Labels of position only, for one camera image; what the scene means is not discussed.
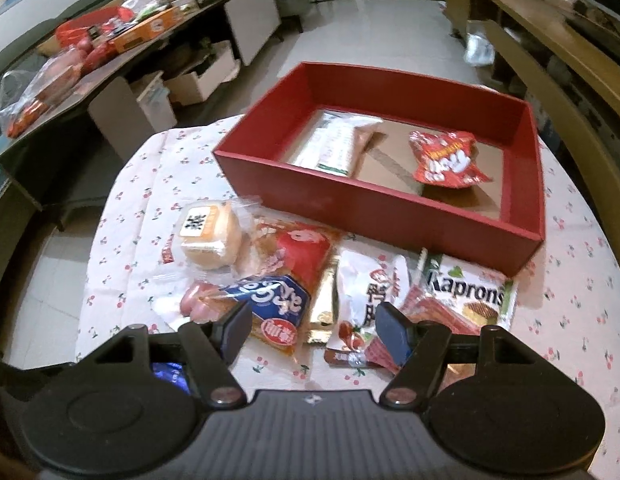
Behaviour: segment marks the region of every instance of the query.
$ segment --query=candy bar wrapper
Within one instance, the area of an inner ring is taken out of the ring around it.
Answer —
[[[429,254],[421,286],[478,327],[495,324],[510,329],[517,283],[496,270],[445,254]]]
[[[373,361],[367,350],[376,337],[376,306],[382,301],[403,303],[409,287],[407,263],[401,255],[390,259],[382,254],[375,260],[350,249],[342,249],[339,257],[339,317],[324,359],[334,365],[367,366]]]
[[[312,298],[308,309],[304,330],[304,342],[325,345],[330,339],[334,321],[338,313],[338,297],[336,289],[338,255],[333,255],[330,264],[325,268],[319,282],[317,292]]]

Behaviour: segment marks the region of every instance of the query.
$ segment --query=white floor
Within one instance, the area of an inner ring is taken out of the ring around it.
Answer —
[[[317,4],[283,43],[271,39],[241,73],[214,113],[245,111],[301,61],[341,62],[407,70],[479,83],[437,2],[335,0]],[[0,348],[5,360],[33,368],[74,359],[85,273],[100,212],[78,211],[68,229],[37,233],[10,295]]]

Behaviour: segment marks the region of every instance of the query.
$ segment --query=red bag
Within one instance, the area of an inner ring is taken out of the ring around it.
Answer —
[[[423,184],[451,188],[491,182],[472,160],[474,142],[474,135],[468,132],[414,131],[410,134],[410,146],[419,162],[414,179]]]

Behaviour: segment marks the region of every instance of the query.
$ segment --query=red box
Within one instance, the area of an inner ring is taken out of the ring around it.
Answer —
[[[464,130],[497,146],[503,150],[500,218],[279,162],[317,110]],[[544,240],[544,186],[530,106],[474,86],[395,70],[302,63],[214,153],[240,196],[260,196],[267,207],[407,250],[426,247],[513,276]]]

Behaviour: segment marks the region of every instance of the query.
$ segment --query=white tablecloth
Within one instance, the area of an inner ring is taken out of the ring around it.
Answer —
[[[131,323],[169,331],[152,311],[151,278],[181,205],[233,196],[211,150],[238,120],[156,134],[121,171],[92,245],[77,359]],[[570,178],[544,146],[541,155],[546,243],[518,276],[512,333],[602,405],[606,434],[591,471],[620,480],[620,270]],[[248,396],[259,388],[367,388],[377,397],[390,377],[330,368],[322,348],[307,348],[293,361],[252,338],[232,373]]]

